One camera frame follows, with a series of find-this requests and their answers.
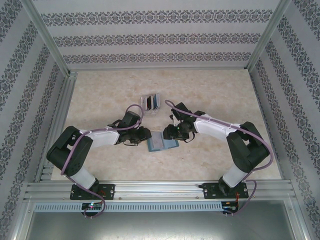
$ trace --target patterned wallpaper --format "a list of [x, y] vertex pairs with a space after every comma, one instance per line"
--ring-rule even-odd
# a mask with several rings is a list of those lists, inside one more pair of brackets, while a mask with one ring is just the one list
[[0, 240], [33, 182], [64, 76], [19, 0], [0, 3]]
[[320, 1], [290, 3], [251, 72], [282, 173], [320, 239]]
[[279, 0], [35, 0], [70, 69], [244, 67]]

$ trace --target beige surface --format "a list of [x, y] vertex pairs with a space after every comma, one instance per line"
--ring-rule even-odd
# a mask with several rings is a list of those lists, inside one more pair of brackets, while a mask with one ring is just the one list
[[[122, 119], [126, 108], [140, 96], [160, 93], [156, 116], [145, 116], [142, 125], [163, 131], [171, 124], [165, 99], [183, 102], [191, 111], [201, 110], [231, 123], [250, 121], [264, 139], [267, 131], [247, 70], [119, 70], [80, 72], [65, 126], [103, 128]], [[232, 165], [227, 143], [197, 134], [180, 147], [149, 152], [147, 142], [138, 147], [123, 144], [91, 149], [84, 165], [99, 180], [217, 180]], [[280, 179], [276, 162], [252, 174], [251, 179]], [[64, 180], [54, 169], [52, 180]]]

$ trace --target enclosure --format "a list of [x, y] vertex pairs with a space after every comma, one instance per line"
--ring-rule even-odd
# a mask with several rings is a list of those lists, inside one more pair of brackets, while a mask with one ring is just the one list
[[[0, 5], [0, 239], [320, 239], [318, 0]], [[155, 93], [158, 112], [141, 124], [151, 132], [172, 123], [171, 100], [252, 122], [272, 147], [239, 215], [220, 213], [233, 197], [199, 188], [233, 165], [226, 142], [200, 133], [163, 151], [91, 149], [84, 166], [112, 200], [92, 220], [89, 200], [70, 200], [72, 182], [46, 158], [58, 137], [105, 128]]]

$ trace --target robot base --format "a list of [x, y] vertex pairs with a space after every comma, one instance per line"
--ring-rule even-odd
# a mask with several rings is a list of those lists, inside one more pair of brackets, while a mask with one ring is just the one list
[[249, 197], [245, 182], [240, 182], [227, 196], [220, 191], [219, 183], [217, 182], [205, 182], [199, 185], [199, 188], [203, 189], [204, 199], [229, 199], [235, 197], [237, 193], [239, 199], [247, 199]]
[[[99, 184], [96, 193], [101, 195], [104, 200], [113, 200], [115, 196], [115, 185]], [[82, 190], [77, 185], [73, 184], [70, 193], [70, 200], [100, 200], [100, 198]]]

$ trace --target black object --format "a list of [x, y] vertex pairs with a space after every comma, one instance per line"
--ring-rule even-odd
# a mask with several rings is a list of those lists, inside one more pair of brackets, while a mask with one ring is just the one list
[[119, 133], [119, 138], [115, 143], [120, 144], [126, 141], [130, 141], [131, 145], [125, 144], [127, 146], [138, 146], [139, 143], [151, 138], [151, 132], [148, 128], [143, 126], [138, 126], [131, 128], [129, 130], [121, 130], [123, 128], [131, 127], [135, 125], [140, 120], [140, 116], [132, 111], [127, 111], [122, 120], [118, 119], [112, 124], [109, 124], [109, 127], [117, 128]]
[[[182, 103], [175, 105], [177, 109], [180, 109], [182, 111], [191, 113], [192, 112]], [[194, 122], [196, 121], [196, 117], [190, 116], [188, 114], [179, 112], [177, 110], [171, 109], [171, 112], [173, 115], [170, 115], [170, 118], [173, 120], [173, 116], [180, 121], [180, 123], [177, 126], [174, 126], [173, 124], [169, 124], [164, 130], [163, 130], [163, 138], [166, 140], [182, 140], [186, 143], [191, 142], [195, 138], [195, 134], [197, 133], [195, 129]], [[197, 116], [201, 116], [206, 114], [203, 111], [196, 111], [194, 113]], [[193, 138], [187, 142], [187, 139], [190, 138], [189, 133], [192, 132]]]
[[151, 110], [151, 96], [146, 99], [146, 107], [148, 111]]
[[239, 202], [238, 201], [222, 201], [222, 213], [223, 214], [231, 214], [236, 213], [239, 210]]
[[81, 213], [83, 216], [93, 217], [102, 209], [101, 203], [82, 203]]
[[[240, 127], [262, 138], [253, 123], [247, 121], [240, 125]], [[270, 154], [262, 142], [239, 130], [231, 132], [226, 137], [226, 140], [228, 142], [234, 164], [244, 173], [250, 173], [250, 171], [252, 171]]]
[[[46, 159], [53, 163], [53, 165], [55, 165], [58, 169], [62, 170], [70, 153], [68, 145], [73, 146], [80, 135], [81, 133], [79, 129], [75, 128], [74, 126], [68, 126], [55, 141], [53, 146], [49, 149], [48, 153], [46, 154]], [[93, 140], [90, 137], [84, 136], [78, 143], [70, 162], [65, 169], [65, 174], [67, 176], [71, 177], [81, 169], [92, 142]]]
[[226, 195], [220, 190], [220, 184], [214, 182], [205, 182], [199, 185], [199, 188], [203, 189], [204, 199], [230, 199], [236, 198], [238, 193], [239, 199], [247, 199], [249, 197], [247, 184], [240, 182], [237, 186], [232, 188], [232, 191]]
[[[95, 183], [89, 190], [102, 196], [104, 200], [114, 199], [114, 184], [99, 184], [99, 181], [96, 179]], [[70, 200], [100, 200], [100, 198], [73, 184], [70, 193]]]

